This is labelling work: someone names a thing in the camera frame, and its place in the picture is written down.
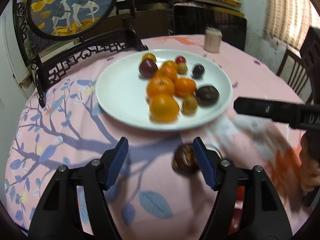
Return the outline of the right human hand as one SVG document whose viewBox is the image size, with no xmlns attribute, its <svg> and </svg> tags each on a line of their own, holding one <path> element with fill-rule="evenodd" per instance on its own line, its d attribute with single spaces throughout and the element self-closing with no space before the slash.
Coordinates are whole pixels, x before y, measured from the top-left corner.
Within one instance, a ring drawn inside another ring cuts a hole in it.
<svg viewBox="0 0 320 240">
<path fill-rule="evenodd" d="M 299 154 L 301 165 L 299 168 L 300 187 L 304 192 L 311 192 L 315 187 L 319 186 L 319 162 L 309 153 L 309 141 L 307 133 L 301 140 L 301 151 Z"/>
</svg>

